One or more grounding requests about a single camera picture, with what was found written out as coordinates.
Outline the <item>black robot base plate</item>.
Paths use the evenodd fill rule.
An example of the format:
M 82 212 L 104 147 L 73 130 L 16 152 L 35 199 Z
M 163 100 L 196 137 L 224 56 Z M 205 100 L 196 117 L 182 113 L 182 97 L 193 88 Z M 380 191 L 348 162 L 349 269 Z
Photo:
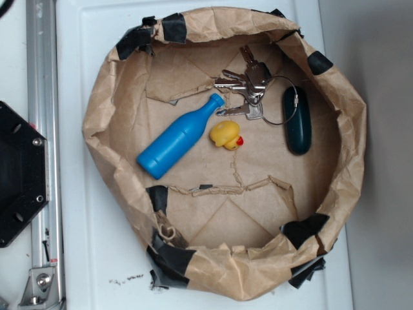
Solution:
M 46 139 L 1 102 L 1 247 L 8 247 L 48 202 Z

